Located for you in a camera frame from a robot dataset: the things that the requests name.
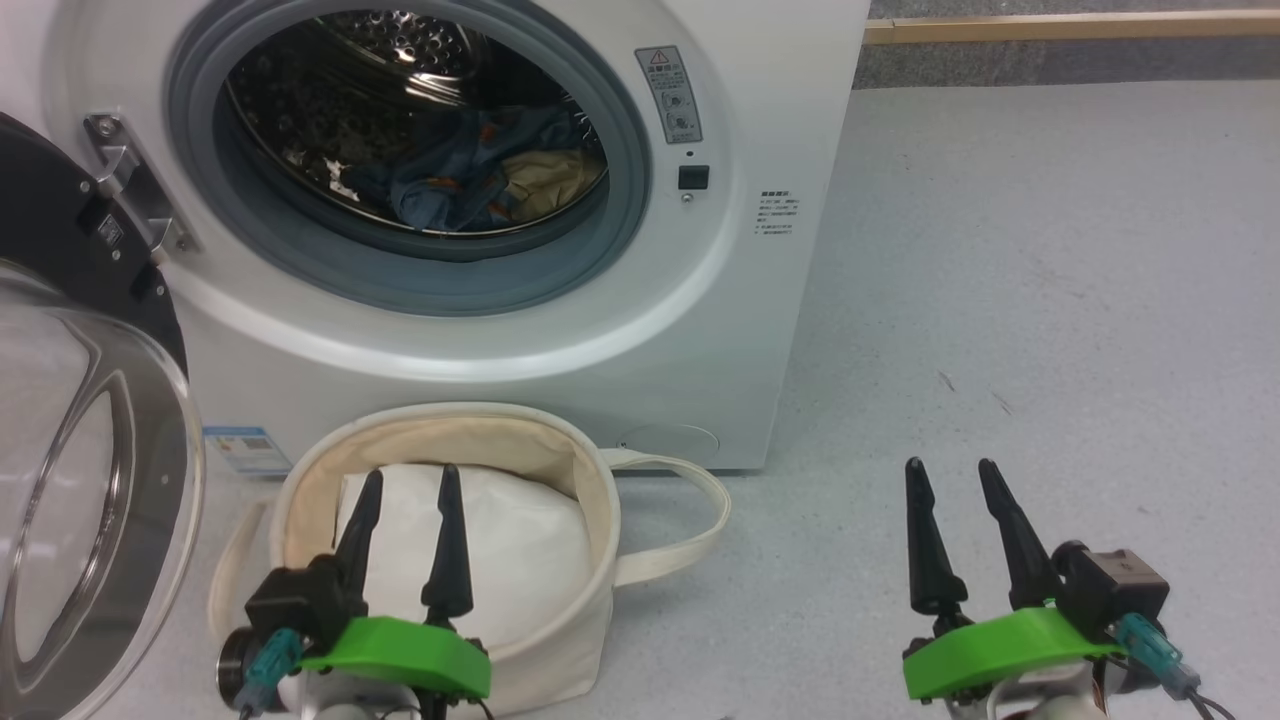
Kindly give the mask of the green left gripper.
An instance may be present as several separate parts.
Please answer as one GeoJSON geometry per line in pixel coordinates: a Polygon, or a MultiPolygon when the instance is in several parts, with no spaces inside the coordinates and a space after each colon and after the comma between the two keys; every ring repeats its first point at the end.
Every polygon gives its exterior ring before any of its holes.
{"type": "MultiPolygon", "coordinates": [[[[372,533],[381,512],[381,470],[370,471],[335,547],[342,589],[364,601],[372,533]]],[[[421,589],[425,624],[398,618],[356,618],[326,652],[300,660],[298,667],[330,670],[461,700],[485,700],[492,661],[477,644],[447,628],[474,610],[474,588],[460,469],[445,464],[436,498],[440,528],[428,582],[421,589]]]]}

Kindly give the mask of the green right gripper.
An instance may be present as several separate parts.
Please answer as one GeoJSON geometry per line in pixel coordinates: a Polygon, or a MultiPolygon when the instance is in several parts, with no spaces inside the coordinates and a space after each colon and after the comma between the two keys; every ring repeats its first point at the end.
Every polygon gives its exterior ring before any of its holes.
{"type": "Polygon", "coordinates": [[[1060,589],[1051,559],[997,464],[983,457],[978,473],[986,506],[998,524],[1009,602],[1016,611],[966,625],[961,609],[969,600],[966,584],[952,569],[934,519],[925,465],[910,457],[905,464],[910,607],[934,619],[934,633],[945,633],[902,660],[913,701],[942,700],[1023,673],[1126,652],[1114,642],[1089,639],[1060,609],[1044,607],[1060,589]]]}

